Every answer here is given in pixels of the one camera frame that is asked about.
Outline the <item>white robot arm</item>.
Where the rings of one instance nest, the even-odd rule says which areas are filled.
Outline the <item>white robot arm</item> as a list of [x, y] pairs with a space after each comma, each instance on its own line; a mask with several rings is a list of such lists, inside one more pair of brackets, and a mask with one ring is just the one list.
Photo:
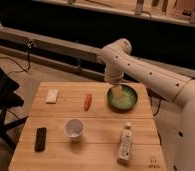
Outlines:
[[125, 38], [101, 49], [105, 80], [118, 84], [127, 74], [182, 109], [173, 167], [195, 171], [195, 79], [143, 62], [131, 56], [131, 51]]

